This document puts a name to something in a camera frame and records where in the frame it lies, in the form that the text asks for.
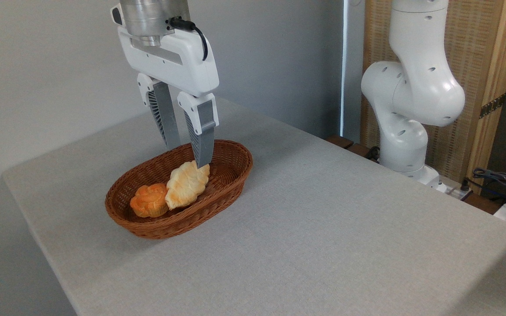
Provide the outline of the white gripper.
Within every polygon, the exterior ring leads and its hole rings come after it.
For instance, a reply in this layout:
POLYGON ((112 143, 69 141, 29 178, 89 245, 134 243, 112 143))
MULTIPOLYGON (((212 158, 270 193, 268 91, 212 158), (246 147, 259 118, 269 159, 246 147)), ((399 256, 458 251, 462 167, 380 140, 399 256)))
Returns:
POLYGON ((209 164, 213 156, 213 130, 219 126, 216 100, 219 86, 213 53, 203 60, 199 34, 176 29, 161 38, 160 46, 144 46, 118 27, 119 40, 132 68, 140 72, 137 82, 143 104, 152 112, 167 149, 181 145, 169 86, 180 90, 179 106, 185 112, 197 168, 209 164))

